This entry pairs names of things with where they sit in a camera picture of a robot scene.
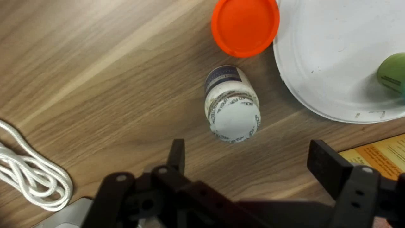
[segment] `table surface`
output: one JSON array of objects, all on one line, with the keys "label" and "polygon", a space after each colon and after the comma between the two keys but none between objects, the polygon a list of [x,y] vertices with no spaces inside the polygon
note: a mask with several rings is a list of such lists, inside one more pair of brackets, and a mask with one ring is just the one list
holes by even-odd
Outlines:
[{"label": "table surface", "polygon": [[[310,139],[340,151],[400,134],[405,120],[353,126],[309,112],[283,85],[271,48],[236,60],[216,47],[215,3],[0,1],[0,118],[69,172],[72,200],[93,196],[107,174],[139,176],[185,138],[186,176],[233,200],[331,204],[305,167]],[[260,100],[260,129],[239,145],[216,141],[203,115],[203,80],[225,63],[247,74]],[[50,215],[4,183],[0,205],[0,227]]]}]

